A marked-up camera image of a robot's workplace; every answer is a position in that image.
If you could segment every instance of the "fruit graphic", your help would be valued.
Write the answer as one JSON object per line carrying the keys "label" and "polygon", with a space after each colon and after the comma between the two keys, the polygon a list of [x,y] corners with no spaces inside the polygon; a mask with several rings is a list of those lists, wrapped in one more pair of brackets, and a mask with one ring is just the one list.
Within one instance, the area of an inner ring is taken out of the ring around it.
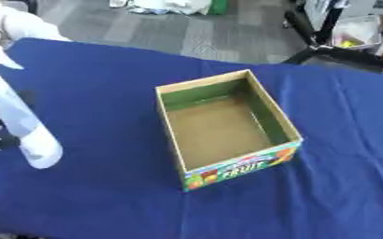
{"label": "fruit graphic", "polygon": [[202,173],[202,178],[206,184],[216,182],[218,180],[218,169]]}
{"label": "fruit graphic", "polygon": [[186,179],[186,185],[189,190],[194,190],[203,186],[203,179],[200,175],[192,175]]}
{"label": "fruit graphic", "polygon": [[291,155],[293,155],[295,150],[296,150],[296,148],[285,148],[285,149],[279,151],[276,154],[279,157],[279,159],[270,163],[270,166],[279,164],[281,162],[289,161],[291,159]]}

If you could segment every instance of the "chair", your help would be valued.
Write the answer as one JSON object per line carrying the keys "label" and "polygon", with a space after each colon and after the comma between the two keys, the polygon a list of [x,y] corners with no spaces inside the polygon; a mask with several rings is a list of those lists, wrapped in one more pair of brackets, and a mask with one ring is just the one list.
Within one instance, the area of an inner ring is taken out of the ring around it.
{"label": "chair", "polygon": [[27,6],[27,11],[37,15],[37,0],[7,0],[8,2],[23,2]]}
{"label": "chair", "polygon": [[328,44],[332,37],[333,28],[341,16],[343,8],[348,0],[331,0],[328,15],[319,31],[315,32],[310,25],[300,17],[297,10],[289,10],[285,13],[285,27],[292,27],[306,43],[306,48],[283,63],[301,64],[312,57],[325,56],[337,61],[360,65],[373,71],[383,73],[383,57],[375,56],[364,51],[341,49]]}

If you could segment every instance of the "table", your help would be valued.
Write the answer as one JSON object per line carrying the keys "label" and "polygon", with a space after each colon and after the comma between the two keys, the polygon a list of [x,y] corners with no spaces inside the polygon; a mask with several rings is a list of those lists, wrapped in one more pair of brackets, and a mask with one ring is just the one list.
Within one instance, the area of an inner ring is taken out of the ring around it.
{"label": "table", "polygon": [[[0,232],[61,239],[383,238],[383,76],[219,63],[142,49],[25,39],[0,67],[36,92],[64,146],[47,170],[0,152]],[[305,138],[288,163],[190,193],[154,87],[250,68]]]}

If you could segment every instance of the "box bottom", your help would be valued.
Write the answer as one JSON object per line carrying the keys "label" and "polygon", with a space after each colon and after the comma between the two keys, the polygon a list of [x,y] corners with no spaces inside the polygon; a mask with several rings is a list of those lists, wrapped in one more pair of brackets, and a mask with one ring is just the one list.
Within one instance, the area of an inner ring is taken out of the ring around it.
{"label": "box bottom", "polygon": [[188,170],[272,146],[239,94],[170,110],[167,116]]}

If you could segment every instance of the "fruit box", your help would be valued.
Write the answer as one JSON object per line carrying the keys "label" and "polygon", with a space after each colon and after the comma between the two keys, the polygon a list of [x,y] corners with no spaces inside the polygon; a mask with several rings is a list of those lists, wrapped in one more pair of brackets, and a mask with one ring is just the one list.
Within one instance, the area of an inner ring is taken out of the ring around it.
{"label": "fruit box", "polygon": [[303,141],[250,70],[156,93],[185,191],[286,162]]}

